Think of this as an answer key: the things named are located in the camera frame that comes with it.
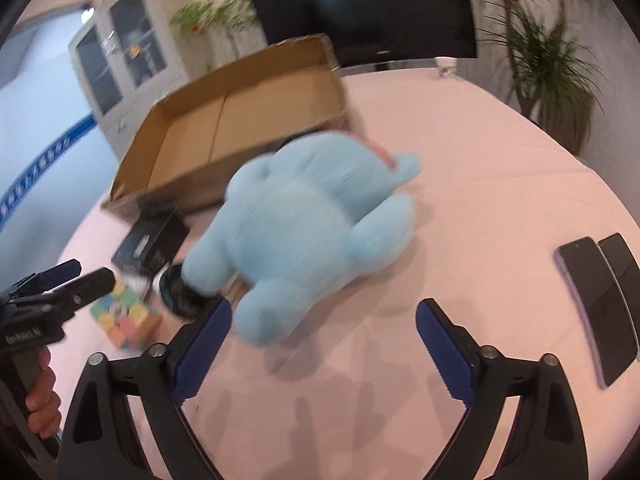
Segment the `person's left hand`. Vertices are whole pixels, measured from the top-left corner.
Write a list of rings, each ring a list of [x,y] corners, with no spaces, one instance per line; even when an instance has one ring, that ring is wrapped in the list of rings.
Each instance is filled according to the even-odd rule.
[[[27,425],[40,438],[52,438],[60,429],[61,399],[54,391],[55,374],[50,367],[51,353],[48,347],[38,351],[39,374],[32,391],[26,398],[29,410]]]

